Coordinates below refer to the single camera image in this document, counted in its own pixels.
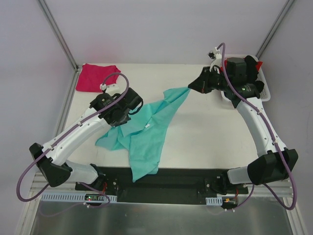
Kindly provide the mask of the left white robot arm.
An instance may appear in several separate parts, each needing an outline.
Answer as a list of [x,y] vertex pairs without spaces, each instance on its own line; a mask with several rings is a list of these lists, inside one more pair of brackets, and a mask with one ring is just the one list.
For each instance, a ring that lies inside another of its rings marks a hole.
[[80,118],[55,139],[43,145],[34,143],[29,151],[50,187],[67,181],[85,183],[92,190],[103,190],[105,176],[95,164],[82,165],[69,156],[94,133],[127,123],[143,106],[143,99],[131,88],[125,95],[102,92],[90,102]]

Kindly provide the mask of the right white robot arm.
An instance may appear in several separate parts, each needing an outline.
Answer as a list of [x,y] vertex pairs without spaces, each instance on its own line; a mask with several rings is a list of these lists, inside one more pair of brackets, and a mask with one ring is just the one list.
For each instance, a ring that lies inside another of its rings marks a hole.
[[230,57],[224,68],[206,66],[188,88],[201,94],[213,90],[224,93],[244,119],[254,140],[258,158],[245,167],[224,171],[211,183],[211,189],[225,195],[243,184],[264,185],[289,177],[298,160],[295,149],[288,149],[274,131],[264,111],[261,92],[265,84],[258,79],[262,63],[247,55]]

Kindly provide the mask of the teal t shirt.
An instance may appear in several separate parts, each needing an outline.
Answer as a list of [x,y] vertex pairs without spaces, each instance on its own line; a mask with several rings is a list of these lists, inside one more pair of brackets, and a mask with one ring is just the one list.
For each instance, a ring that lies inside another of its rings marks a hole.
[[110,151],[128,150],[133,182],[156,174],[169,124],[190,91],[188,87],[164,91],[162,100],[143,105],[130,121],[111,128],[95,145]]

